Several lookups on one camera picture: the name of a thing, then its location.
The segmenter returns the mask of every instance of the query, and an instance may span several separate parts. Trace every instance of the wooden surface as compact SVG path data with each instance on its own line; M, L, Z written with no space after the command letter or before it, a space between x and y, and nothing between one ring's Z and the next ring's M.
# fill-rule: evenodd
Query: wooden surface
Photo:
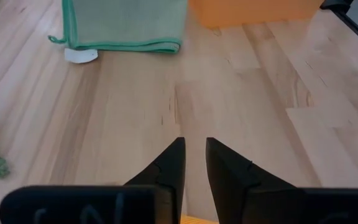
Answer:
M59 0L0 0L0 152L29 184L123 184L186 137L184 212L216 220L213 136L296 186L358 187L358 36L311 21L208 30L189 15L177 55L63 59Z

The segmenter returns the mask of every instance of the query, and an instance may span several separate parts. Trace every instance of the orange box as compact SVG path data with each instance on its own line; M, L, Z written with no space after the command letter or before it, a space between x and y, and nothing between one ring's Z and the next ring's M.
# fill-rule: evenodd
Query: orange box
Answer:
M189 0L206 27L311 18L324 0Z

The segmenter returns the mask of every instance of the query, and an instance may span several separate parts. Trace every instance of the wooden table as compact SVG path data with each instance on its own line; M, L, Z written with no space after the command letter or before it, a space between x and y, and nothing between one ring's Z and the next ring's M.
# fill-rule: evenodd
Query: wooden table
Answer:
M183 211L216 220L213 136L296 186L358 187L358 36L311 21L208 30L189 13L177 55L64 61L59 0L0 0L0 152L29 184L123 184L186 137Z

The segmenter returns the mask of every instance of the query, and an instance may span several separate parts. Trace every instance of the orange object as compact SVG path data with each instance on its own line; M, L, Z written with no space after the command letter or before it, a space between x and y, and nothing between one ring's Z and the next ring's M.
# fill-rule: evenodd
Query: orange object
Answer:
M312 17L323 0L189 0L206 27Z
M219 223L208 221L208 220L202 220L200 218L188 217L187 215L182 215L180 218L180 224L219 224Z

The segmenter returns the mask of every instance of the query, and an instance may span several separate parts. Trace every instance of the green towel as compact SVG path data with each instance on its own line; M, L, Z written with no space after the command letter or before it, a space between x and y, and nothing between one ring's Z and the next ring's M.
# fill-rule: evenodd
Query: green towel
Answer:
M62 0L63 39L71 49L176 53L187 0Z

